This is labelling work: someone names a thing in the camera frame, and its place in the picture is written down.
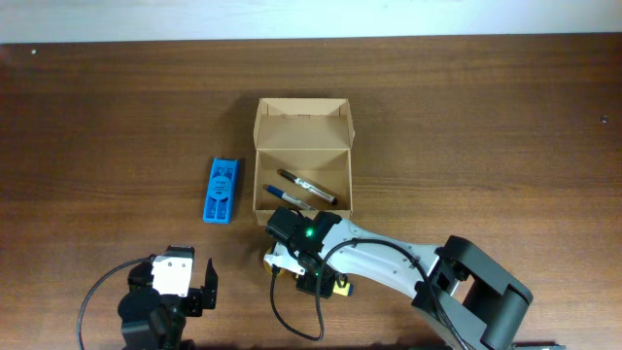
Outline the yellow adhesive tape roll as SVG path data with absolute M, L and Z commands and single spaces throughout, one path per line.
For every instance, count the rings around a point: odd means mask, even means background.
M 263 256 L 263 266 L 269 272 L 277 272 L 278 276 L 288 272 L 297 272 L 297 262 L 290 256 L 286 248 L 275 244 L 268 248 Z

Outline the blue whiteboard marker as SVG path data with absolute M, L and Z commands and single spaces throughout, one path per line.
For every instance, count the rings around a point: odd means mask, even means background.
M 292 196 L 291 194 L 284 192 L 272 185 L 265 185 L 263 187 L 268 193 L 274 195 L 275 197 L 278 197 L 284 201 L 286 201 L 287 203 L 293 205 L 295 208 L 297 209 L 301 209 L 301 210 L 307 210 L 307 211 L 316 211 L 316 208 L 309 205 L 308 203 L 302 201 L 301 199 L 298 199 L 294 196 Z

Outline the black whiteboard marker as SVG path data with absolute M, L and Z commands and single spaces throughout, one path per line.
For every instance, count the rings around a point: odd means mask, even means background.
M 296 184 L 297 186 L 303 188 L 304 190 L 306 190 L 309 193 L 312 193 L 314 195 L 316 195 L 317 197 L 321 198 L 322 200 L 332 204 L 332 205 L 336 205 L 338 203 L 338 199 L 328 193 L 325 192 L 324 190 L 321 190 L 320 188 L 318 188 L 317 186 L 311 184 L 310 182 L 294 175 L 293 173 L 285 170 L 285 169 L 278 169 L 277 173 L 282 176 L 283 178 L 291 181 L 292 183 Z

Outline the yellow highlighter pen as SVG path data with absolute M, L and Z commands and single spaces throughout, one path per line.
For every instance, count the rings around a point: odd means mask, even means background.
M 335 294 L 349 297 L 354 291 L 354 286 L 349 282 L 346 274 L 336 273 L 334 275 L 333 292 Z

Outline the blue magnetic whiteboard duster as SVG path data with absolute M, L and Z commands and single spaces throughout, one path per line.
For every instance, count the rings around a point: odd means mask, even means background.
M 215 157 L 203 210 L 203 221 L 228 225 L 231 221 L 239 161 Z

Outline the brown cardboard box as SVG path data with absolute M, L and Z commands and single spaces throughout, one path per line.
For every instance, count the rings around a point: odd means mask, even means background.
M 355 138 L 350 103 L 339 98 L 262 98 L 254 128 L 256 148 L 253 211 L 259 225 L 286 201 L 263 187 L 272 185 L 316 210 L 349 219 L 352 199 L 352 146 Z M 332 205 L 277 173 L 285 169 L 338 199 Z

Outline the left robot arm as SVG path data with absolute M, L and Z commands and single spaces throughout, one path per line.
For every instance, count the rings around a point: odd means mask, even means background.
M 121 334 L 127 349 L 191 350 L 184 340 L 188 318 L 199 318 L 216 307 L 218 274 L 207 263 L 202 286 L 190 285 L 195 250 L 169 246 L 133 267 L 127 278 L 129 292 L 120 301 Z

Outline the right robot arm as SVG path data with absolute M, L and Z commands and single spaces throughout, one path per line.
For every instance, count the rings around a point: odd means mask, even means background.
M 453 349 L 509 349 L 533 302 L 531 291 L 471 241 L 442 246 L 399 241 L 320 211 L 314 218 L 278 208 L 266 223 L 275 244 L 264 256 L 273 275 L 296 274 L 316 301 L 358 275 L 411 300 Z

